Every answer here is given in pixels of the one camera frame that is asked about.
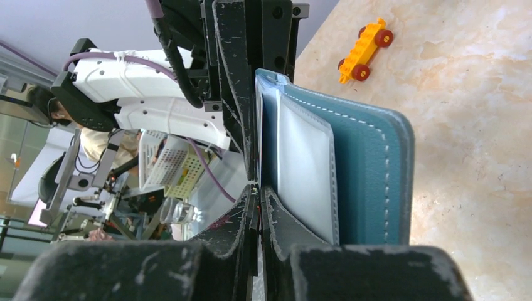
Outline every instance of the white stitching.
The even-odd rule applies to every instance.
[[[313,105],[311,103],[304,102],[301,99],[298,99],[297,97],[293,97],[292,95],[289,95],[289,94],[285,94],[285,95],[287,95],[290,98],[293,98],[294,100],[297,100],[300,103],[308,105],[310,107],[318,108],[318,109],[321,109],[323,111],[327,111],[329,113],[332,113],[334,115],[338,115],[338,116],[342,116],[344,118],[348,118],[350,120],[358,122],[359,124],[365,124],[368,127],[371,127],[372,129],[375,129],[377,132],[379,132],[381,134],[381,138],[384,141],[384,143],[386,144],[386,146],[384,148],[385,167],[386,167],[385,188],[384,188],[384,195],[385,195],[385,202],[384,202],[384,218],[385,218],[385,222],[384,222],[384,243],[388,243],[388,224],[389,224],[389,222],[388,222],[388,215],[389,215],[388,205],[390,203],[390,197],[389,197],[389,194],[388,194],[389,191],[390,191],[390,186],[388,184],[388,181],[390,179],[390,154],[389,154],[390,146],[388,145],[388,141],[386,140],[386,135],[384,134],[384,132],[381,129],[379,129],[378,127],[376,127],[375,125],[369,124],[369,123],[367,123],[364,120],[358,120],[358,119],[356,119],[354,117],[351,117],[349,115],[340,114],[340,113],[337,113],[337,112],[335,112],[333,110],[329,110],[328,108],[323,108],[323,107],[320,107],[318,105]]]

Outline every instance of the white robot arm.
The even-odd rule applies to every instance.
[[[91,53],[109,53],[92,48]],[[192,59],[182,51],[185,65]],[[118,100],[120,112],[114,114],[121,129],[149,129],[190,137],[228,149],[231,139],[224,126],[222,112],[194,108],[183,96],[179,85],[167,75],[149,66],[130,63],[125,55],[143,58],[170,70],[163,50],[122,51],[116,59],[84,58],[77,62],[72,81],[90,100],[105,103]]]

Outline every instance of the metal frame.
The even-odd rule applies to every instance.
[[[23,83],[31,83],[42,87],[51,87],[55,78],[27,67],[22,63],[14,61],[10,56],[0,53],[0,73],[8,76],[10,80],[17,80]]]

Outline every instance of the card holder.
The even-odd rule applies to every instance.
[[[257,87],[257,95],[279,93],[331,126],[340,243],[408,244],[415,140],[408,120],[396,111],[306,90],[271,71],[257,70],[257,78],[268,83]],[[265,105],[262,113],[263,135],[272,125],[268,109],[272,108]],[[263,145],[267,179],[275,172],[265,162],[278,146],[291,147]],[[290,207],[290,199],[281,202]]]

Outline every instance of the blue wallet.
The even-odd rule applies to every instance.
[[[415,140],[408,120],[396,111],[306,90],[268,70],[257,70],[257,78],[330,124],[340,243],[408,244]],[[289,201],[281,199],[284,206]]]

